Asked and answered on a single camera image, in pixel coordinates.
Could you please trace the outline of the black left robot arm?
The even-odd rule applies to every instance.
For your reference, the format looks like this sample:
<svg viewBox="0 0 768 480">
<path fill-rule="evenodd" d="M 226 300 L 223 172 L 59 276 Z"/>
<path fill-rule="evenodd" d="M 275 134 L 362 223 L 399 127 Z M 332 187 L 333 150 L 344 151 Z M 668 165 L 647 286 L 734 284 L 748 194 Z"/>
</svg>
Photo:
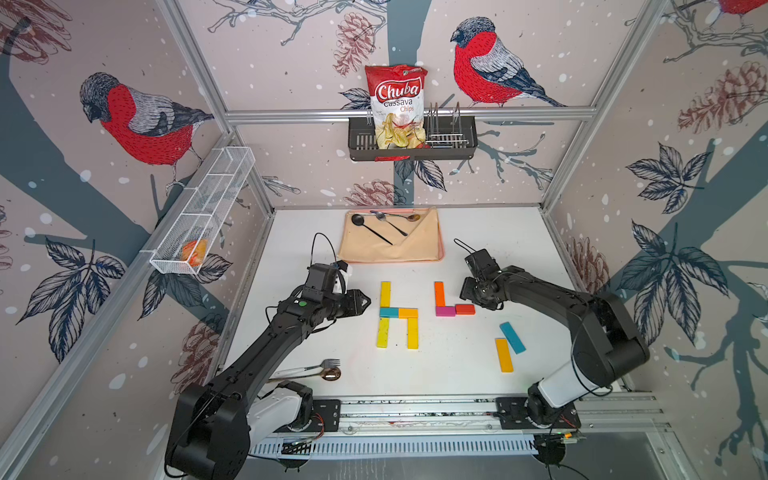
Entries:
<svg viewBox="0 0 768 480">
<path fill-rule="evenodd" d="M 280 301 L 265 330 L 227 369 L 205 385 L 180 394 L 164 467 L 196 479 L 233 479 L 253 442 L 295 422 L 309 420 L 312 391 L 283 381 L 268 398 L 258 394 L 283 360 L 325 321 L 357 317 L 371 300 L 346 281 L 347 265 L 315 263 L 305 282 Z"/>
</svg>

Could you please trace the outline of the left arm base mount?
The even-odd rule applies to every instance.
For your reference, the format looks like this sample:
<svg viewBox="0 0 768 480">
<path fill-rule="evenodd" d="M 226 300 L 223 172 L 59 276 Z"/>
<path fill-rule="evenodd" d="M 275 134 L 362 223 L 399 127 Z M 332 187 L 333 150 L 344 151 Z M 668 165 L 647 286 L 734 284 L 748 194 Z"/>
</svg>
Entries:
<svg viewBox="0 0 768 480">
<path fill-rule="evenodd" d="M 284 380 L 260 392 L 248 413 L 252 433 L 319 434 L 336 432 L 341 400 L 318 398 L 302 383 Z"/>
</svg>

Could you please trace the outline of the magenta block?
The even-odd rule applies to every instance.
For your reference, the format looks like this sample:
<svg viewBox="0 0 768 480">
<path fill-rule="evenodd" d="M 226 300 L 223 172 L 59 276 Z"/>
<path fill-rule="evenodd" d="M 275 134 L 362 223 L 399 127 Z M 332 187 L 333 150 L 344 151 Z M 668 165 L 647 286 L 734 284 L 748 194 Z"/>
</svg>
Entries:
<svg viewBox="0 0 768 480">
<path fill-rule="evenodd" d="M 436 306 L 435 315 L 437 317 L 450 318 L 455 317 L 457 313 L 454 306 Z"/>
</svg>

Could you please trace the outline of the teal long block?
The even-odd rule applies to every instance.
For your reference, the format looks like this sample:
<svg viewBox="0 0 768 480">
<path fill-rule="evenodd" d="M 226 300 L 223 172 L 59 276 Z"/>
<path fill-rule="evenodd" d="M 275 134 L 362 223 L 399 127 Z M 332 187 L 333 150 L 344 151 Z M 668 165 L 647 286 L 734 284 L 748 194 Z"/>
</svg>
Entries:
<svg viewBox="0 0 768 480">
<path fill-rule="evenodd" d="M 526 351 L 524 343 L 510 323 L 502 323 L 500 325 L 500 330 L 516 354 L 521 354 Z"/>
</svg>

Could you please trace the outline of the small orange yellow block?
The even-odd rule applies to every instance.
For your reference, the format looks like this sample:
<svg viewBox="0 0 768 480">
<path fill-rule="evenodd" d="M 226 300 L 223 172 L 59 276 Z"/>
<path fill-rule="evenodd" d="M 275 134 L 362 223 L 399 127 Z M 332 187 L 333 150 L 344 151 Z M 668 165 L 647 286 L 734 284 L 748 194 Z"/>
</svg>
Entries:
<svg viewBox="0 0 768 480">
<path fill-rule="evenodd" d="M 414 308 L 399 308 L 398 318 L 399 319 L 417 319 L 418 310 Z"/>
</svg>

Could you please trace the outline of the teal short block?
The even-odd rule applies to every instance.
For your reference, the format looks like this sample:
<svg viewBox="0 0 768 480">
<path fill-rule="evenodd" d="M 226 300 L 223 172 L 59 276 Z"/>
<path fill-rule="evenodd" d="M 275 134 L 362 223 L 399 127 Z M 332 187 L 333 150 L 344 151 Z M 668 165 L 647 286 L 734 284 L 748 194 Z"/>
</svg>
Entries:
<svg viewBox="0 0 768 480">
<path fill-rule="evenodd" d="M 392 308 L 392 307 L 381 307 L 379 309 L 379 317 L 380 318 L 395 318 L 398 319 L 400 317 L 399 315 L 399 309 L 398 308 Z"/>
</svg>

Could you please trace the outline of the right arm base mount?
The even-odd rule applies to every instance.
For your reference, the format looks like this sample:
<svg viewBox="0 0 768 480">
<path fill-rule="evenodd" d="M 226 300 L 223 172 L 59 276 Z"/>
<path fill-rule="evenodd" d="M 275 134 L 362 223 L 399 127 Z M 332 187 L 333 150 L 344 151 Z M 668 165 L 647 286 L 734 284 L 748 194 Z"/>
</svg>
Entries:
<svg viewBox="0 0 768 480">
<path fill-rule="evenodd" d="M 581 427 L 573 402 L 562 407 L 551 407 L 544 401 L 524 396 L 495 398 L 496 412 L 502 430 L 572 429 Z"/>
</svg>

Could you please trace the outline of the yellow long block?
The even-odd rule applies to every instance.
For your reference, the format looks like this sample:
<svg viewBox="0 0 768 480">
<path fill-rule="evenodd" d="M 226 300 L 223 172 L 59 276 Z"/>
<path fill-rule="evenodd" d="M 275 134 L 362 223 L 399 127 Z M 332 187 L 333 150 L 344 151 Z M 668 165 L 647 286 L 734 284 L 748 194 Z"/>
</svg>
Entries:
<svg viewBox="0 0 768 480">
<path fill-rule="evenodd" d="M 407 348 L 417 350 L 419 348 L 419 329 L 418 319 L 407 319 Z"/>
</svg>

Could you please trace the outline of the orange long block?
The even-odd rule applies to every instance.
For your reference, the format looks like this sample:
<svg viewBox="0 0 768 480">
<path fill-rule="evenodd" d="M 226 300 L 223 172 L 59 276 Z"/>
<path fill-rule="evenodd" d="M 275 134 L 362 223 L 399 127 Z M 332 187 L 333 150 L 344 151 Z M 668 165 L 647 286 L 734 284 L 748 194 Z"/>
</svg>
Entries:
<svg viewBox="0 0 768 480">
<path fill-rule="evenodd" d="M 496 338 L 495 346 L 498 356 L 500 371 L 502 373 L 513 373 L 514 365 L 510 353 L 510 345 L 506 339 Z"/>
</svg>

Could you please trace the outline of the red block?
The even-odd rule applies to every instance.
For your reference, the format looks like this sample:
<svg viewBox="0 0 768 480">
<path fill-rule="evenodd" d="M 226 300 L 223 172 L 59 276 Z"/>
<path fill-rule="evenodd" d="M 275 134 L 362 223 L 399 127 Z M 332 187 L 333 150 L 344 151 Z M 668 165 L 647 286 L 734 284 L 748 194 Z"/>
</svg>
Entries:
<svg viewBox="0 0 768 480">
<path fill-rule="evenodd" d="M 455 312 L 457 316 L 474 316 L 476 314 L 476 308 L 473 304 L 457 304 L 455 306 Z"/>
</svg>

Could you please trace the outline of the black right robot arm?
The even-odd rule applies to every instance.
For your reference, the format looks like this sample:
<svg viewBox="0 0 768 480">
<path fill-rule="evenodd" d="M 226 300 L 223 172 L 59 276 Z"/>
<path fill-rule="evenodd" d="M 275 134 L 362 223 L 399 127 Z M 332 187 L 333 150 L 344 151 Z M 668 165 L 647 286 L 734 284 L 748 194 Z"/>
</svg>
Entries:
<svg viewBox="0 0 768 480">
<path fill-rule="evenodd" d="M 500 267 L 487 250 L 465 257 L 471 275 L 460 298 L 481 308 L 501 310 L 521 304 L 568 328 L 568 361 L 528 389 L 529 420 L 543 428 L 554 424 L 573 401 L 608 388 L 650 359 L 648 344 L 624 303 L 610 293 L 571 290 L 516 266 Z"/>
</svg>

